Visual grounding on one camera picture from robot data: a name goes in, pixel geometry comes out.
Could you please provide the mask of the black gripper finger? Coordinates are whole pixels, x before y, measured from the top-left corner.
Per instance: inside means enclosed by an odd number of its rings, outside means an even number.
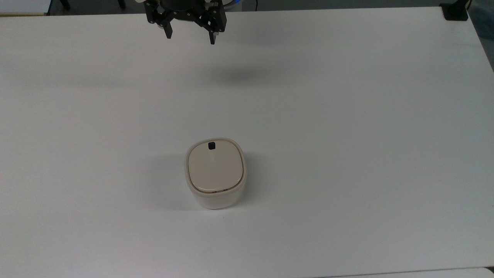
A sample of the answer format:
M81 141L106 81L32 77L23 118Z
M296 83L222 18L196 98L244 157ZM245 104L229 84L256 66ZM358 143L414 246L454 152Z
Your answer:
M173 29L171 27L171 19L167 17L167 12L159 12L160 2L159 0L145 0L144 8L147 17L147 21L150 24L157 24L164 30L166 37L171 39L173 34Z
M214 45L217 36L224 32L227 17L222 0L195 0L194 21L207 30L210 44Z

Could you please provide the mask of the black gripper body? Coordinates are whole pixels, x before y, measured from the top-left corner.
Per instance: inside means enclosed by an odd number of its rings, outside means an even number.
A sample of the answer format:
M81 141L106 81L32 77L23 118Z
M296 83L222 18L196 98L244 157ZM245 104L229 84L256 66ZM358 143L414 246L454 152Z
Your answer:
M186 14L201 15L205 12L204 0L159 0L159 5L164 9L163 14Z

